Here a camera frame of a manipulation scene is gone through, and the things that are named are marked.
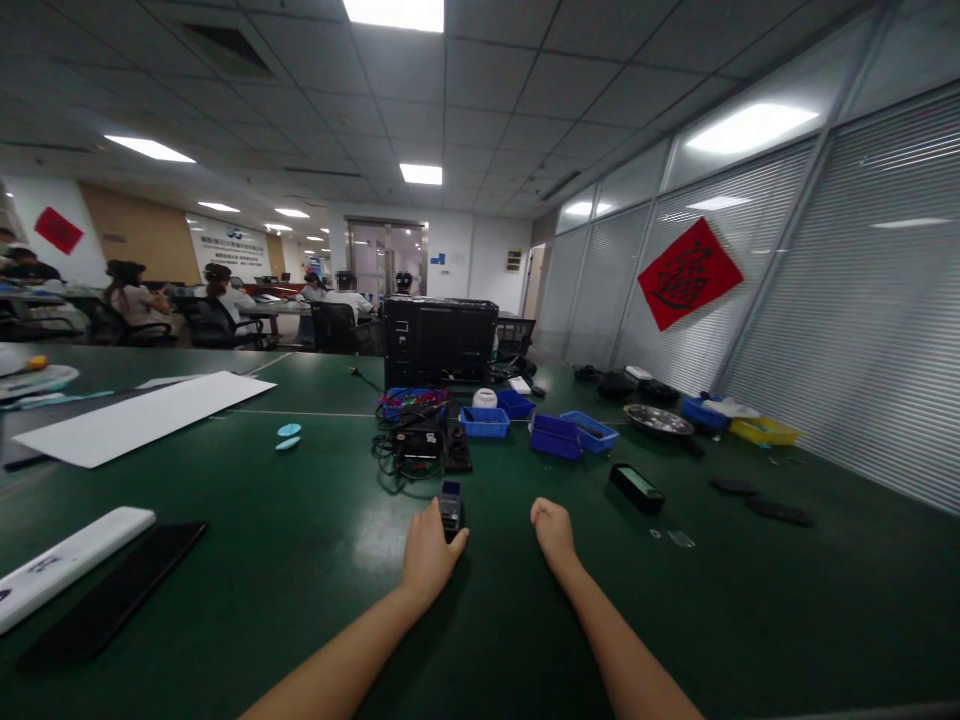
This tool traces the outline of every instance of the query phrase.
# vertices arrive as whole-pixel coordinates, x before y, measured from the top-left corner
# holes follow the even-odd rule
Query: hand
[[[426,610],[443,590],[453,567],[467,546],[470,531],[463,528],[449,545],[443,535],[440,503],[413,516],[407,531],[407,547],[403,551],[403,580],[400,589],[422,610]]]
[[[565,508],[546,498],[537,498],[530,508],[530,523],[537,529],[537,542],[554,575],[580,564],[573,547],[573,526]]]

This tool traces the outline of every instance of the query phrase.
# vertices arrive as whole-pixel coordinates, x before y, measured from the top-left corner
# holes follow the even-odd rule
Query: doorway
[[[357,292],[379,305],[398,292],[427,294],[427,225],[347,218],[347,266]]]
[[[537,245],[530,250],[530,262],[527,263],[527,291],[523,301],[523,317],[537,319],[537,300],[540,298],[540,280],[543,277],[543,251],[546,244]]]

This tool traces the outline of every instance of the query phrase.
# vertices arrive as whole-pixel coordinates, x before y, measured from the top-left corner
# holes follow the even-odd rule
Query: black computer tower
[[[382,313],[387,388],[486,381],[500,314],[492,302],[391,295]]]

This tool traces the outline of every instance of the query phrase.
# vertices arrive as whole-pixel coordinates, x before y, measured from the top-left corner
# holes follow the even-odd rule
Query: person's forearm
[[[617,717],[702,720],[580,562],[556,574],[580,618]]]
[[[241,720],[350,718],[423,603],[396,589],[264,695]]]

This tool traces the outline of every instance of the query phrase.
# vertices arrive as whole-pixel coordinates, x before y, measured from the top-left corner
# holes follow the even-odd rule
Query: red decoration with calligraphy
[[[742,283],[743,273],[700,218],[637,280],[663,332]]]
[[[40,213],[33,229],[64,255],[72,253],[83,237],[83,230],[51,207]]]

